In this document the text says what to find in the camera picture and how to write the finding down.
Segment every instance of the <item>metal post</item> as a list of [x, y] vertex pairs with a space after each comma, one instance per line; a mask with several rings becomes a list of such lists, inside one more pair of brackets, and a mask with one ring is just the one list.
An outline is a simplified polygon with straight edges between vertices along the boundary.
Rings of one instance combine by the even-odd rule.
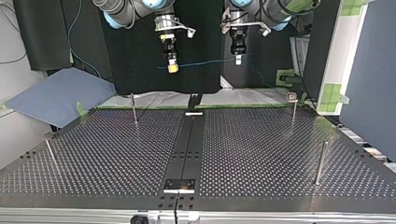
[[134, 103], [134, 94], [131, 93], [131, 99], [132, 99], [132, 108], [134, 110], [134, 123], [137, 124], [137, 115], [136, 115], [136, 109], [135, 109], [135, 103]]
[[50, 146], [50, 140], [46, 139], [47, 148], [49, 149], [49, 153], [51, 157], [55, 160], [55, 155], [53, 154], [52, 147]]
[[296, 102], [294, 103], [293, 122], [294, 122], [294, 120], [296, 119], [297, 103], [298, 103], [298, 101], [296, 101]]
[[328, 141], [324, 141], [324, 142], [323, 142], [322, 150], [321, 150], [321, 154], [320, 154], [320, 159], [319, 159], [317, 178], [315, 179], [315, 184], [316, 184], [316, 185], [319, 184], [321, 172], [322, 172], [322, 169], [323, 169], [324, 159], [325, 159], [325, 157], [326, 157], [326, 149], [327, 149], [327, 146], [328, 146], [328, 145], [329, 145], [329, 142], [328, 142]]

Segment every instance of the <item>white cable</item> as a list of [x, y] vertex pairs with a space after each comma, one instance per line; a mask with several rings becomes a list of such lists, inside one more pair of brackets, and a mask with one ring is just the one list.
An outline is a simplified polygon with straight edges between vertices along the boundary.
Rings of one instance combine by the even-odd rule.
[[[11, 10], [14, 14], [15, 14], [15, 9], [12, 5], [2, 2], [0, 1], [0, 6], [5, 6], [7, 7], [9, 10]], [[14, 24], [14, 22], [9, 18], [9, 16], [7, 15], [7, 13], [0, 8], [0, 11], [4, 14], [4, 16], [6, 17], [6, 19], [9, 21], [9, 23], [11, 23], [11, 25], [14, 27], [15, 30], [17, 30], [18, 32], [20, 31], [20, 29]]]
[[8, 7], [12, 12], [15, 13], [15, 8], [12, 5], [10, 5], [9, 3], [5, 3], [3, 1], [0, 1], [0, 6]]
[[134, 27], [134, 22], [136, 21], [136, 8], [134, 7], [134, 0], [129, 0], [129, 2], [132, 5], [132, 11], [134, 12], [134, 15], [132, 17], [132, 23], [129, 26], [125, 27], [125, 29], [128, 29], [128, 30], [131, 29], [132, 27]]
[[185, 24], [181, 23], [180, 21], [169, 20], [169, 19], [166, 19], [166, 18], [159, 18], [159, 20], [160, 21], [171, 21], [171, 22], [174, 22], [174, 23], [176, 23], [178, 25], [183, 26], [186, 30], [190, 29], [190, 27], [186, 26]]

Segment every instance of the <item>black cable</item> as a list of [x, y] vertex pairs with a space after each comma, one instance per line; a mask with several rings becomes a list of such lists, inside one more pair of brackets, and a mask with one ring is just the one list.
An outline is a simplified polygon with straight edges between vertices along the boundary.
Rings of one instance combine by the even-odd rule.
[[284, 10], [286, 13], [288, 13], [288, 14], [290, 14], [290, 15], [292, 15], [292, 16], [303, 16], [303, 15], [309, 14], [309, 13], [311, 13], [313, 10], [315, 10], [317, 7], [320, 6], [320, 3], [319, 3], [317, 0], [315, 0], [315, 1], [314, 1], [314, 6], [313, 6], [312, 8], [310, 8], [310, 9], [308, 9], [308, 10], [299, 11], [299, 12], [293, 12], [293, 11], [288, 10], [288, 9], [285, 7], [285, 5], [283, 5], [283, 3], [282, 3], [281, 0], [277, 0], [277, 3], [278, 3], [279, 6], [282, 8], [282, 10]]
[[230, 18], [226, 18], [223, 22], [233, 22], [233, 21], [237, 21], [237, 20], [240, 20], [240, 19], [246, 17], [247, 15], [248, 15], [248, 13], [246, 12], [246, 13], [242, 14], [240, 17], [238, 17], [238, 18], [236, 18], [236, 19], [233, 19], [233, 20], [230, 20]]
[[[298, 34], [298, 22], [299, 22], [299, 19], [300, 19], [300, 17], [297, 17], [297, 21], [296, 21], [297, 34]], [[301, 68], [300, 68], [300, 63], [299, 63], [299, 60], [298, 60], [298, 53], [297, 53], [297, 34], [294, 36], [294, 48], [295, 48], [295, 51], [296, 51], [296, 60], [297, 60], [298, 74], [300, 74], [300, 75], [297, 75], [297, 74], [295, 74], [295, 75], [297, 77], [299, 77], [301, 79], [301, 81], [303, 82], [303, 86], [304, 86], [306, 95], [308, 96], [308, 98], [311, 101], [312, 105], [314, 106], [315, 110], [318, 110], [317, 106], [314, 104], [314, 101], [312, 100], [311, 95], [309, 94], [308, 88], [305, 85], [304, 78], [302, 77], [303, 74], [301, 74]]]
[[262, 12], [264, 13], [264, 15], [271, 21], [271, 22], [274, 22], [274, 23], [277, 23], [277, 24], [282, 24], [282, 23], [289, 23], [289, 22], [291, 22], [291, 21], [294, 21], [295, 19], [296, 19], [296, 17], [292, 17], [290, 20], [288, 20], [288, 21], [278, 21], [278, 20], [276, 20], [274, 17], [272, 17], [271, 15], [270, 15], [270, 13], [265, 9], [265, 2], [263, 3], [263, 4], [261, 4], [260, 5], [260, 9], [259, 9], [259, 11], [260, 11], [260, 15], [262, 14]]
[[[16, 25], [14, 25], [14, 23], [12, 23], [12, 20], [8, 17], [8, 15], [3, 11], [3, 9], [0, 8], [0, 11], [4, 14], [4, 16], [6, 17], [6, 19], [9, 21], [9, 23], [11, 23], [11, 25], [14, 27], [14, 29], [19, 33], [20, 30], [17, 28]], [[19, 58], [19, 59], [15, 59], [15, 60], [11, 60], [11, 61], [5, 61], [5, 62], [0, 62], [0, 64], [8, 64], [8, 63], [17, 63], [19, 61], [22, 61], [25, 57], [27, 56], [26, 51], [24, 52], [24, 54]]]
[[17, 63], [17, 62], [19, 62], [19, 61], [22, 61], [22, 59], [24, 59], [24, 58], [26, 57], [26, 55], [27, 55], [27, 53], [25, 52], [25, 53], [23, 54], [23, 56], [21, 56], [19, 59], [12, 60], [12, 61], [8, 61], [8, 62], [0, 62], [0, 64]]
[[292, 18], [291, 18], [290, 20], [288, 20], [288, 21], [277, 21], [276, 19], [274, 19], [274, 17], [272, 17], [272, 16], [270, 15], [270, 13], [269, 13], [267, 10], [265, 10], [265, 8], [263, 8], [262, 11], [264, 12], [264, 15], [265, 15], [271, 22], [278, 23], [278, 24], [289, 23], [289, 22], [294, 21], [295, 19], [297, 19], [297, 17], [292, 17]]

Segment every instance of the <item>black perforated surface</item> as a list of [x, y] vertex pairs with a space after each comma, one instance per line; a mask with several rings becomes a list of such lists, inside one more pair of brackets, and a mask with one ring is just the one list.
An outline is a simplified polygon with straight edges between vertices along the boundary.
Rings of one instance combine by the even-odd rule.
[[[396, 175], [299, 108], [96, 111], [0, 171], [0, 207], [396, 213]], [[314, 184], [323, 142], [323, 172]], [[164, 195], [166, 179], [194, 194]]]
[[0, 199], [2, 194], [107, 197], [146, 207], [146, 199], [163, 193], [183, 112], [137, 111], [137, 117], [136, 125], [132, 110], [94, 112], [51, 142], [56, 160], [49, 150], [41, 150], [5, 175]]
[[373, 212], [374, 204], [396, 205], [395, 175], [309, 110], [298, 109], [294, 122], [292, 108], [206, 110], [202, 154], [196, 210]]

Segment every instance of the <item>gray panel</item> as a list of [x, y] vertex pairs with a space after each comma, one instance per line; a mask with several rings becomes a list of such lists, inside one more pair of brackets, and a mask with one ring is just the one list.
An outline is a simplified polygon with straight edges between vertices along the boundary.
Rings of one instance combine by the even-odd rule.
[[80, 117], [78, 103], [90, 110], [114, 95], [114, 85], [77, 68], [65, 68], [7, 101], [24, 115], [64, 128]]
[[384, 155], [396, 161], [396, 1], [368, 6], [340, 120]]
[[396, 212], [396, 175], [309, 110], [206, 110], [203, 138], [193, 210]]
[[137, 116], [135, 125], [132, 110], [96, 111], [51, 143], [56, 161], [41, 149], [9, 165], [0, 206], [158, 209], [183, 112]]

